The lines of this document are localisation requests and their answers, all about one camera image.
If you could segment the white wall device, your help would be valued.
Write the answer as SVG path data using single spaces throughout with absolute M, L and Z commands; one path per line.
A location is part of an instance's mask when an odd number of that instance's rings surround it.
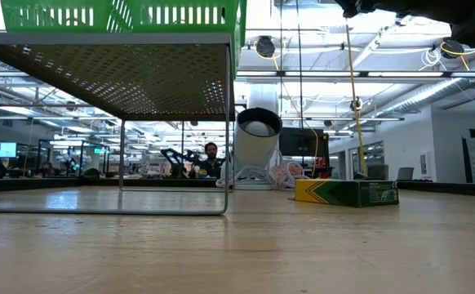
M 430 153 L 424 152 L 420 155 L 420 174 L 423 178 L 429 178 L 431 172 Z

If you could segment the green plastic organizer tray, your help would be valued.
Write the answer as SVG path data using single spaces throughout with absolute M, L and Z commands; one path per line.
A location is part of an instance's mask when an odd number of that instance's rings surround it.
M 0 61 L 130 121 L 234 119 L 227 33 L 7 33 Z

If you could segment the green plastic basket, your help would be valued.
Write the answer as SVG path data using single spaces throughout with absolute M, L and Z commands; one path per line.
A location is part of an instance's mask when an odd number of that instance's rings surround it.
M 129 0 L 1 0 L 6 31 L 121 33 L 131 30 Z
M 247 0 L 131 0 L 141 33 L 227 33 L 234 69 L 246 39 Z

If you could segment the silver ceiling duct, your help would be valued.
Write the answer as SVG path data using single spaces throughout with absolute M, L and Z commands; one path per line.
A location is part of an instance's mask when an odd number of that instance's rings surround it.
M 470 72 L 475 74 L 475 60 L 472 60 L 469 65 Z M 391 113 L 417 110 L 424 105 L 432 104 L 433 102 L 469 89 L 475 84 L 474 80 L 475 76 L 461 78 L 460 76 L 455 76 L 455 73 L 452 73 L 448 79 L 442 82 L 419 86 L 412 91 L 398 96 L 392 102 L 387 103 L 382 109 L 378 109 L 375 116 L 383 117 Z

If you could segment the black aluminium table frame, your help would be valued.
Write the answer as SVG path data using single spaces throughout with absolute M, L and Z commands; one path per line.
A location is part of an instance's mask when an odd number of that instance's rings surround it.
M 125 187 L 188 187 L 188 188 L 215 188 L 215 180 L 188 180 L 188 179 L 127 179 L 123 181 Z M 27 190 L 27 189 L 55 189 L 89 186 L 116 186 L 118 179 L 84 178 L 84 177 L 56 177 L 47 179 L 0 179 L 0 192 Z M 398 181 L 399 189 L 475 196 L 475 184 L 437 183 L 423 180 Z

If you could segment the person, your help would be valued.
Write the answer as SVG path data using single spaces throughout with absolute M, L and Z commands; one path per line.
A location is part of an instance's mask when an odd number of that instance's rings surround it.
M 201 162 L 201 169 L 205 170 L 210 178 L 219 179 L 224 160 L 217 157 L 217 145 L 213 142 L 209 142 L 205 145 L 204 150 L 207 159 Z

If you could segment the yellow green crayon box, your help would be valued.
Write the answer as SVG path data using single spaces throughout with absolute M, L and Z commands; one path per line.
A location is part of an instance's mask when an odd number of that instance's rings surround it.
M 393 181 L 298 179 L 295 201 L 362 208 L 398 205 L 399 196 Z

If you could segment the black computer case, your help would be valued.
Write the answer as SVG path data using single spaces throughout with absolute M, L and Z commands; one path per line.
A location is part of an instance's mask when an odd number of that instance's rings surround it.
M 283 156 L 309 159 L 311 178 L 326 179 L 331 174 L 329 136 L 321 129 L 283 127 L 279 137 L 279 149 Z

